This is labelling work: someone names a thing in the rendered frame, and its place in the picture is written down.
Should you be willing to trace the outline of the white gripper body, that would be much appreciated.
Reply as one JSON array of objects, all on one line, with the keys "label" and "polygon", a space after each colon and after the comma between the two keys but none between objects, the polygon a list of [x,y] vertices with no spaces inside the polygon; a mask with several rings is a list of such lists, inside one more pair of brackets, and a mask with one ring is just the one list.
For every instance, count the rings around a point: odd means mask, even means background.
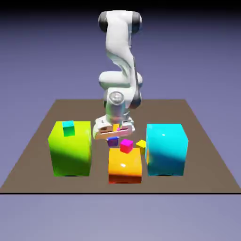
[{"label": "white gripper body", "polygon": [[121,124],[111,124],[107,121],[106,116],[96,119],[93,127],[94,139],[108,139],[111,137],[124,137],[135,131],[134,122],[131,117]]}]

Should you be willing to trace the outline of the large cyan box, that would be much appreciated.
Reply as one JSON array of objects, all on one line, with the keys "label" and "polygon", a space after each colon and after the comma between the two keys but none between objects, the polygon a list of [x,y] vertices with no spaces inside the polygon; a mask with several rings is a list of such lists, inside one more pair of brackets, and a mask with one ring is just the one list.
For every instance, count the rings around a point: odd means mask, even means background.
[{"label": "large cyan box", "polygon": [[148,176],[182,176],[188,142],[181,124],[148,123],[145,148]]}]

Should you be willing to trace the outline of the small magenta cube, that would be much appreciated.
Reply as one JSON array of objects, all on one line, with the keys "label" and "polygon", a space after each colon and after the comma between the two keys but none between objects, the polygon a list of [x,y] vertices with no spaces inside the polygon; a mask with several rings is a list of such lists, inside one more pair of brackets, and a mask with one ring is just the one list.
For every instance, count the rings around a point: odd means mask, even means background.
[{"label": "small magenta cube", "polygon": [[127,140],[127,139],[123,139],[120,142],[120,151],[121,152],[129,153],[129,152],[131,152],[132,149],[133,149],[133,141]]}]

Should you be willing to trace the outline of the large lime green box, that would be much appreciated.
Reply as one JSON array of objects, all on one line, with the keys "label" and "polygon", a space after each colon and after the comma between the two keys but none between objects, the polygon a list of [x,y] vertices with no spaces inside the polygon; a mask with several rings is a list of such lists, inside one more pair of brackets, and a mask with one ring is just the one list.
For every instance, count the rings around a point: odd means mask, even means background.
[{"label": "large lime green box", "polygon": [[89,176],[92,162],[90,121],[74,121],[75,134],[64,136],[62,121],[56,121],[48,137],[53,174],[56,177]]}]

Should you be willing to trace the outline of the small purple cube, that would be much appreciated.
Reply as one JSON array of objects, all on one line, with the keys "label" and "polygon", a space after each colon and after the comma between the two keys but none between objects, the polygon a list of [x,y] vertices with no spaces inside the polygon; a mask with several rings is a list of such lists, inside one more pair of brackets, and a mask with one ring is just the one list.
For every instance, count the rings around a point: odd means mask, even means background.
[{"label": "small purple cube", "polygon": [[110,138],[107,138],[106,140],[109,147],[118,146],[119,137],[110,137]]}]

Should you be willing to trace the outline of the small yellow cube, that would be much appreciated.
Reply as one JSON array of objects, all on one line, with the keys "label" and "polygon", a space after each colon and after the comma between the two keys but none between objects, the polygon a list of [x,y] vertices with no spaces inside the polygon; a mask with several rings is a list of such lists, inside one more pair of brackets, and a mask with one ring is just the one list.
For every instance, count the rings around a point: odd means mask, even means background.
[{"label": "small yellow cube", "polygon": [[136,143],[136,148],[140,149],[141,155],[145,155],[146,141],[140,140]]}]

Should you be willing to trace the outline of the small teal cube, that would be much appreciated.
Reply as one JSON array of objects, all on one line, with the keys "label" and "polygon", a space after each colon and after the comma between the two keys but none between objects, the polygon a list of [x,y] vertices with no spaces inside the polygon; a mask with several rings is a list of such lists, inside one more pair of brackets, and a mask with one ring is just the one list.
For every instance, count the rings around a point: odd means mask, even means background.
[{"label": "small teal cube", "polygon": [[63,121],[62,122],[64,137],[74,136],[75,135],[75,126],[74,121]]}]

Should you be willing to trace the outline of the large orange box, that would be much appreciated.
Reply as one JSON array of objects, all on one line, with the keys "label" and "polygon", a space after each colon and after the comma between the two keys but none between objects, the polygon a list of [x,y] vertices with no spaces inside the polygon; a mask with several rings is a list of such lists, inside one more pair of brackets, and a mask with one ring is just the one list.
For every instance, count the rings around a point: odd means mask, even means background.
[{"label": "large orange box", "polygon": [[108,177],[110,184],[140,184],[142,182],[142,161],[139,148],[129,153],[120,148],[110,148]]}]

